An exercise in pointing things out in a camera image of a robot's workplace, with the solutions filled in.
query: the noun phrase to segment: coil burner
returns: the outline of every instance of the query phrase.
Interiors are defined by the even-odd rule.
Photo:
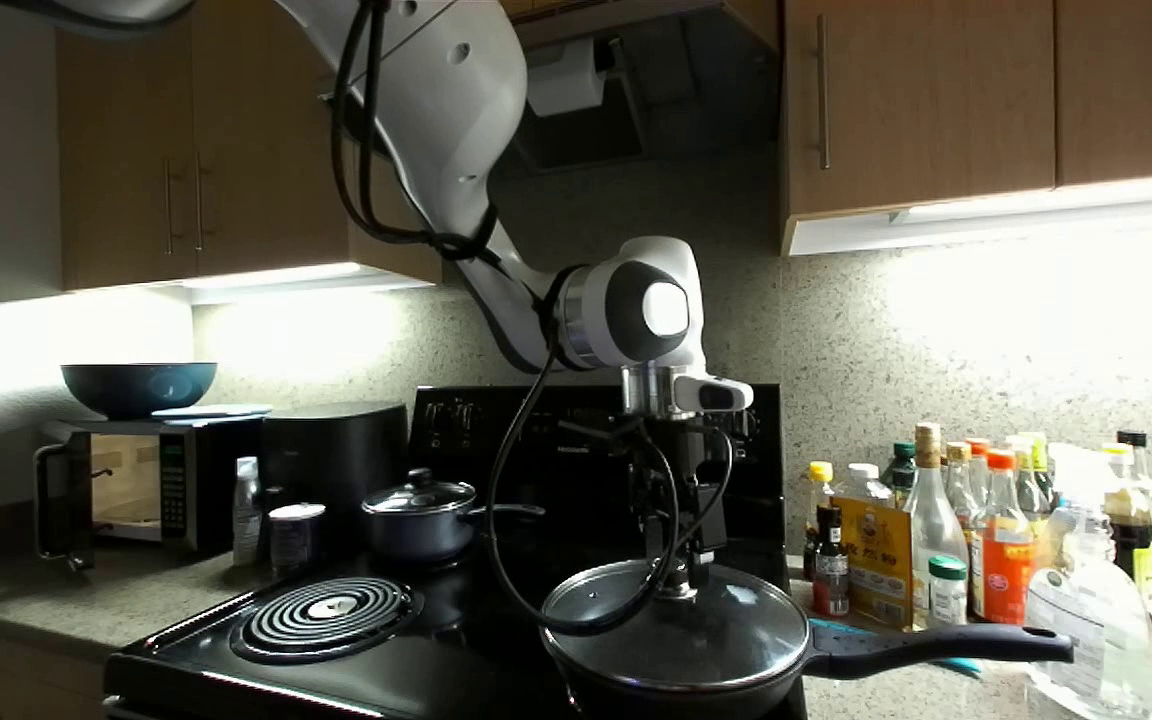
[[[321,578],[259,602],[234,628],[230,647],[266,665],[347,655],[389,638],[412,602],[412,590],[384,574]]]

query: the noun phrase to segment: blue bowl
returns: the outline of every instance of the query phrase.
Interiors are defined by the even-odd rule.
[[[195,405],[217,365],[63,365],[63,386],[109,420],[147,420],[161,408]]]

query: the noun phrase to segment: white robotic arm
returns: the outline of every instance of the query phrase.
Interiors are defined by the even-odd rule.
[[[347,44],[359,3],[280,0],[334,70],[354,54]],[[373,104],[412,207],[485,305],[503,357],[528,373],[550,352],[570,368],[625,368],[633,412],[746,408],[744,385],[710,381],[702,368],[700,273],[685,239],[627,239],[620,255],[558,277],[518,259],[487,200],[487,172],[511,145],[528,95],[528,58],[503,7],[375,3],[384,13],[375,91],[367,58],[347,69],[347,91]]]

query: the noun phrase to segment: black stovetop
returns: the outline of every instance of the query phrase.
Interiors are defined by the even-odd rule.
[[[301,602],[301,610],[289,610],[301,618],[317,610],[333,617],[333,607],[341,610],[341,595],[347,595],[341,586],[354,578],[403,590],[401,599],[384,599],[401,602],[389,628],[350,636],[350,647],[327,647],[321,660],[244,650],[239,636],[253,617],[263,610],[280,622],[280,610],[266,610],[280,599]],[[498,590],[485,547],[470,547],[454,569],[417,571],[359,557],[296,584],[234,595],[115,650],[103,667],[103,689],[129,711],[180,720],[570,717],[534,622]]]

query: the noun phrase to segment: kitchen counter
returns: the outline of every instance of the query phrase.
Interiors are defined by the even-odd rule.
[[[98,550],[98,564],[85,578],[30,557],[7,557],[0,558],[0,636],[109,655],[256,584],[228,557]]]
[[[161,550],[103,550],[88,578],[66,578],[17,557],[0,558],[0,638],[46,644],[98,660],[110,647],[256,584],[259,578],[234,571],[228,557],[180,564]],[[916,665],[873,681],[809,681],[802,691],[817,720],[1062,717],[1029,689],[1020,665],[984,665],[980,681]]]

